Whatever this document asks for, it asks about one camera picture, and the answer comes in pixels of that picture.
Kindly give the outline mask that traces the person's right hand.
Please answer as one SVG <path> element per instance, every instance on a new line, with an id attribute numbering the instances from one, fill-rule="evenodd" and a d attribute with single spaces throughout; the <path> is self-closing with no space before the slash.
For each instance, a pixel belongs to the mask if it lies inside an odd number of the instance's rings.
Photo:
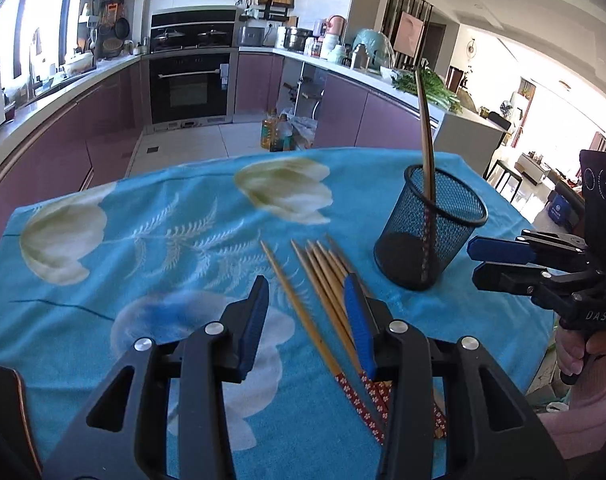
<path id="1" fill-rule="evenodd" d="M 559 327 L 554 336 L 557 349 L 557 361 L 565 375 L 578 375 L 583 371 L 584 357 L 606 356 L 606 332 L 595 333 L 588 339 L 581 332 Z"/>

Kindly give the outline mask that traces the pink sleeved right forearm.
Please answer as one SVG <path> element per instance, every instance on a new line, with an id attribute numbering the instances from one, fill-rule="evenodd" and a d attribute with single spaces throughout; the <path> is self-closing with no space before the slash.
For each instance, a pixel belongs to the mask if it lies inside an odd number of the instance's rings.
<path id="1" fill-rule="evenodd" d="M 606 356 L 571 389 L 568 411 L 538 417 L 566 460 L 601 450 L 606 444 Z"/>

